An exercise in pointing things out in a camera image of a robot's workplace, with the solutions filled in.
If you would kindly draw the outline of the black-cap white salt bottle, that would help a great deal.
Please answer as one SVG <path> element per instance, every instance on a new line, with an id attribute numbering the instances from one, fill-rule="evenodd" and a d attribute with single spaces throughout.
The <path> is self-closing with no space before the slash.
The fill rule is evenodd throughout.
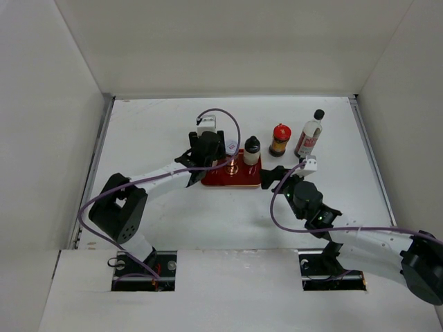
<path id="1" fill-rule="evenodd" d="M 243 161 L 248 166 L 254 166 L 258 163 L 260 157 L 260 141 L 256 136 L 251 136 L 244 143 Z"/>

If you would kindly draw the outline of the white-lid seasoning jar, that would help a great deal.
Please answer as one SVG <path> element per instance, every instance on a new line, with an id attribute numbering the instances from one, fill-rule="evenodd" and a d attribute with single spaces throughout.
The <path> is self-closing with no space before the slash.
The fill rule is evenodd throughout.
<path id="1" fill-rule="evenodd" d="M 230 162 L 224 167 L 225 172 L 233 176 L 238 172 L 238 155 L 235 153 L 238 147 L 237 141 L 228 139 L 225 141 L 226 160 Z"/>

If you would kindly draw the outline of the red-cap dark sauce bottle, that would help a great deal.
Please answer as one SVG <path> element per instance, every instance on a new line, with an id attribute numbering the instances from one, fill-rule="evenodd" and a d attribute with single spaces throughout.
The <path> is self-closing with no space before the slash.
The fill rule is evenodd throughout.
<path id="1" fill-rule="evenodd" d="M 272 141 L 269 145 L 269 153 L 275 157 L 283 156 L 290 138 L 291 129 L 287 125 L 280 123 L 275 126 L 272 133 Z"/>

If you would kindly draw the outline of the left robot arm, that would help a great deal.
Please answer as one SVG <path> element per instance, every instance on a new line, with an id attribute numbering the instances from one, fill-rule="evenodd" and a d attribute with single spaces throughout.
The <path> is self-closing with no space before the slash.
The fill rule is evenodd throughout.
<path id="1" fill-rule="evenodd" d="M 207 174 L 206 168 L 226 157 L 224 132 L 189 133 L 190 148 L 173 163 L 147 175 L 147 183 L 121 188 L 98 199 L 89 220 L 132 258 L 132 268 L 142 276 L 155 268 L 156 250 L 139 230 L 145 206 L 169 192 L 190 187 Z"/>

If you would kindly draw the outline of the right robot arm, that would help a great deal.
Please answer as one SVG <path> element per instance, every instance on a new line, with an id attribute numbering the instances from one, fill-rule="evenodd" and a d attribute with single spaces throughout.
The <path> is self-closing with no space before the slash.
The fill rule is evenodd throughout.
<path id="1" fill-rule="evenodd" d="M 368 272 L 405 286 L 424 302 L 442 305 L 442 241 L 423 230 L 364 226 L 327 206 L 323 194 L 305 180 L 315 171 L 311 160 L 291 169 L 260 170 L 262 189 L 275 183 L 273 195 L 283 195 L 295 217 L 305 223 L 301 229 L 278 221 L 275 225 L 286 232 L 326 240 L 320 262 L 328 273 L 341 269 Z"/>

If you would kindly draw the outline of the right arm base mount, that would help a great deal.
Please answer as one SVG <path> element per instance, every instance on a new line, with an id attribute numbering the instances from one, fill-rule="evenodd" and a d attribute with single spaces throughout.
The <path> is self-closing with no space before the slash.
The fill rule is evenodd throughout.
<path id="1" fill-rule="evenodd" d="M 298 252 L 304 291 L 366 291 L 361 271 L 346 270 L 337 260 L 340 244 Z"/>

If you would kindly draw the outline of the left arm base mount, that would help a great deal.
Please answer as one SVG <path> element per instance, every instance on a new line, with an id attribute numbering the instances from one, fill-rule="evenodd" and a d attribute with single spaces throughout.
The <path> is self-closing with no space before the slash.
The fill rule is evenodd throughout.
<path id="1" fill-rule="evenodd" d="M 157 251 L 145 262 L 159 276 L 153 279 L 150 271 L 118 251 L 107 262 L 108 267 L 113 269 L 111 291 L 172 292 L 175 290 L 177 259 L 177 251 Z"/>

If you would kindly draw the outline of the tall vinegar bottle black cap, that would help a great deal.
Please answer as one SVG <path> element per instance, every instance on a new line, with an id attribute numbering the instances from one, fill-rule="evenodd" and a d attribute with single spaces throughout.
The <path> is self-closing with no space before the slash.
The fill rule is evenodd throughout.
<path id="1" fill-rule="evenodd" d="M 294 149 L 294 154 L 298 158 L 306 158 L 308 155 L 311 155 L 323 130 L 321 120 L 324 116 L 325 112 L 322 109 L 317 109 L 314 112 L 313 119 L 305 123 Z"/>

